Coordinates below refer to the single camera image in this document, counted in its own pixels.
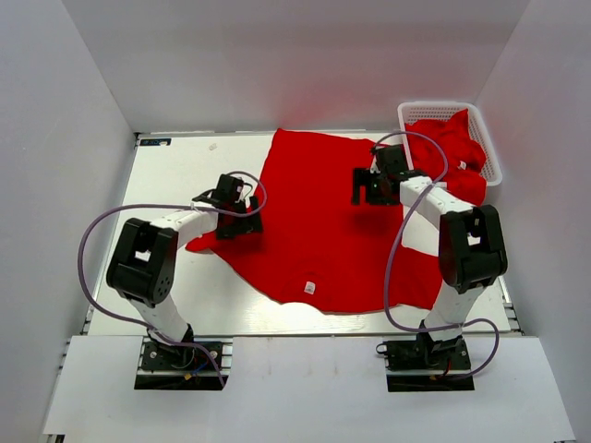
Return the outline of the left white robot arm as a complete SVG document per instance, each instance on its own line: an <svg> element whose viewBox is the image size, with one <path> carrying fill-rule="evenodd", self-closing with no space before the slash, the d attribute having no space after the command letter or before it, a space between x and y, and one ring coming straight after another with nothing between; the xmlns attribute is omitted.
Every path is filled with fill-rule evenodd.
<svg viewBox="0 0 591 443"><path fill-rule="evenodd" d="M178 312L172 296L177 252L213 233L217 240L262 233L261 211L268 201L262 182L259 197L248 195L246 172L222 174L216 187L192 198L187 206L152 221L124 223L107 268L107 285L138 311L149 337L164 344L163 357L184 368L195 357L193 329Z"/></svg>

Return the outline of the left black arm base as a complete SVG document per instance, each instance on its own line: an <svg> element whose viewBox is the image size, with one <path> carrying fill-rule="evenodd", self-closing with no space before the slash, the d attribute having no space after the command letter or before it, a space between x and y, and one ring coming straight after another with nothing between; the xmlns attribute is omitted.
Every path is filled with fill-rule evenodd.
<svg viewBox="0 0 591 443"><path fill-rule="evenodd" d="M135 390L222 391L231 369L232 341L206 340L205 349L179 348L144 338Z"/></svg>

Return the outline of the red t shirt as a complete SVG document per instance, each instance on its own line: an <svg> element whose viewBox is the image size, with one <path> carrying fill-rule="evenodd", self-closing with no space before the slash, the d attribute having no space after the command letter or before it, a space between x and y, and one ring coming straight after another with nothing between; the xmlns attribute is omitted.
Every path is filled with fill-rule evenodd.
<svg viewBox="0 0 591 443"><path fill-rule="evenodd" d="M264 162L258 198L262 233L219 240L205 234L186 250L210 249L272 300L323 313L384 307L383 283L400 206L355 206L353 171L372 162L371 141L279 129Z"/></svg>

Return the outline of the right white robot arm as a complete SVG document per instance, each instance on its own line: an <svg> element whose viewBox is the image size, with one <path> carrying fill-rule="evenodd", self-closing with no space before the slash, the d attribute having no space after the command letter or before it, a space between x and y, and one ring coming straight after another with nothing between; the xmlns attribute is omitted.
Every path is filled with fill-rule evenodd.
<svg viewBox="0 0 591 443"><path fill-rule="evenodd" d="M479 296L508 267L499 213L491 205L475 206L440 187L427 174L410 170L402 146L373 148L368 168L353 170L352 203L402 205L438 230L438 263L442 284L437 299L416 329L426 333L416 354L425 366L436 368L447 361L447 341L462 335L469 312Z"/></svg>

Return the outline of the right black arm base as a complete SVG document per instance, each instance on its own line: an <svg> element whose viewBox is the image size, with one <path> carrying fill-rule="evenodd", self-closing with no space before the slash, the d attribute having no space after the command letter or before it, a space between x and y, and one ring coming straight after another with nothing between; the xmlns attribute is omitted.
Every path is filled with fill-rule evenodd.
<svg viewBox="0 0 591 443"><path fill-rule="evenodd" d="M462 335L448 341L433 341L424 332L412 340L382 341L375 350L384 358L390 393L475 389L471 361Z"/></svg>

